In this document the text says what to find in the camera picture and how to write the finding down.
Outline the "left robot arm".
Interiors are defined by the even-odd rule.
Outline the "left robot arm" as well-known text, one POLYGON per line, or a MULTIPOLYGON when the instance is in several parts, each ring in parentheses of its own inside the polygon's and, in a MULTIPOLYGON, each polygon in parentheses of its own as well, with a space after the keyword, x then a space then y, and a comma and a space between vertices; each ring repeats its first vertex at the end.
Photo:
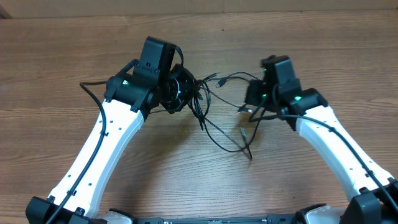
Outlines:
POLYGON ((131 60, 105 82, 104 101, 93 95, 99 116, 80 153, 46 199, 33 197, 29 223, 133 223, 116 209, 98 213, 111 174, 132 137, 154 108, 172 114, 193 96, 195 79, 183 63, 173 64, 179 46, 146 38, 139 59, 131 60))

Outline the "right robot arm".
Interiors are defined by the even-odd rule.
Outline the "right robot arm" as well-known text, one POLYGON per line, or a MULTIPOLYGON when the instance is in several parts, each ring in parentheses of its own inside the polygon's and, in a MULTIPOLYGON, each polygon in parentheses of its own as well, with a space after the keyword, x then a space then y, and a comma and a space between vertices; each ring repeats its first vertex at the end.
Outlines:
POLYGON ((285 120, 319 153, 349 202, 346 208, 312 205, 288 222, 397 223, 397 179, 365 153, 316 89, 302 89, 288 56, 271 55, 260 66, 264 78, 249 82, 245 102, 272 114, 249 120, 285 120))

